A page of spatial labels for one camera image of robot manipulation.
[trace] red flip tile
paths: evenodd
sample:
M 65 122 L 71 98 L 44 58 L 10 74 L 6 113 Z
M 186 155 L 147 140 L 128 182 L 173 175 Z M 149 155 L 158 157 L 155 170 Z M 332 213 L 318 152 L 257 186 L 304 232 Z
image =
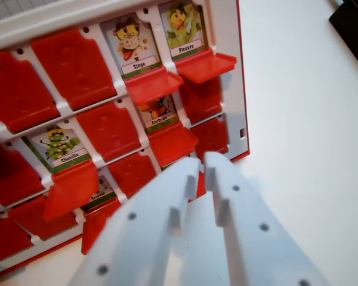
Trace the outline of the red flip tile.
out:
M 195 150 L 202 162 L 206 151 L 228 152 L 228 131 L 225 122 L 213 118 L 191 128 L 191 131 L 199 140 Z
M 46 203 L 47 198 L 40 196 L 11 209 L 8 215 L 15 223 L 22 226 L 33 235 L 38 235 L 42 240 L 47 240 L 49 237 L 53 237 L 56 234 L 77 225 L 75 216 L 72 212 L 46 222 L 42 218 Z
M 0 52 L 0 121 L 17 133 L 58 116 L 51 94 L 31 63 Z
M 97 43 L 78 30 L 36 40 L 32 49 L 73 110 L 116 95 Z
M 0 219 L 0 260 L 33 246 L 30 236 L 11 219 Z
M 39 175 L 18 151 L 0 147 L 0 204 L 7 206 L 43 189 Z
M 185 79 L 179 92 L 184 110 L 192 124 L 221 112 L 222 91 L 219 77 L 199 84 Z
M 147 135 L 161 167 L 194 152 L 197 138 L 181 122 L 171 123 Z
M 78 114 L 77 120 L 105 161 L 141 147 L 128 110 L 112 102 Z
M 211 48 L 175 61 L 178 74 L 193 83 L 203 83 L 234 69 L 237 58 L 220 53 L 214 54 Z
M 109 164 L 109 170 L 121 191 L 130 198 L 156 176 L 149 156 L 134 153 Z
M 47 222 L 87 204 L 98 191 L 98 172 L 91 160 L 53 174 L 52 179 L 43 215 Z
M 182 83 L 180 76 L 167 71 L 165 67 L 125 80 L 129 95 L 137 106 L 177 91 Z

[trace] cartoon caterpillar card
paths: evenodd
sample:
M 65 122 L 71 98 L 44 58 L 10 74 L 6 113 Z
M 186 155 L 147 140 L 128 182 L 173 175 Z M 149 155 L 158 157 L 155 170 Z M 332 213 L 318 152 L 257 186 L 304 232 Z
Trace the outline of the cartoon caterpillar card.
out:
M 58 126 L 52 126 L 48 129 L 49 142 L 45 143 L 40 140 L 40 143 L 47 146 L 47 152 L 45 152 L 47 159 L 51 158 L 55 160 L 61 158 L 80 143 L 78 138 L 69 139 L 65 134 L 66 130 L 60 129 Z

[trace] cartoon monkey card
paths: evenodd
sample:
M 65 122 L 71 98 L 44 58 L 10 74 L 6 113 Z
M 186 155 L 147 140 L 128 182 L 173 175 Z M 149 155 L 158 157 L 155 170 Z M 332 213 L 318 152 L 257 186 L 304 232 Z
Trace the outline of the cartoon monkey card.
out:
M 208 47 L 203 11 L 191 1 L 171 1 L 159 6 L 167 44 L 173 60 Z
M 135 13 L 103 22 L 100 27 L 124 79 L 162 65 L 150 24 Z

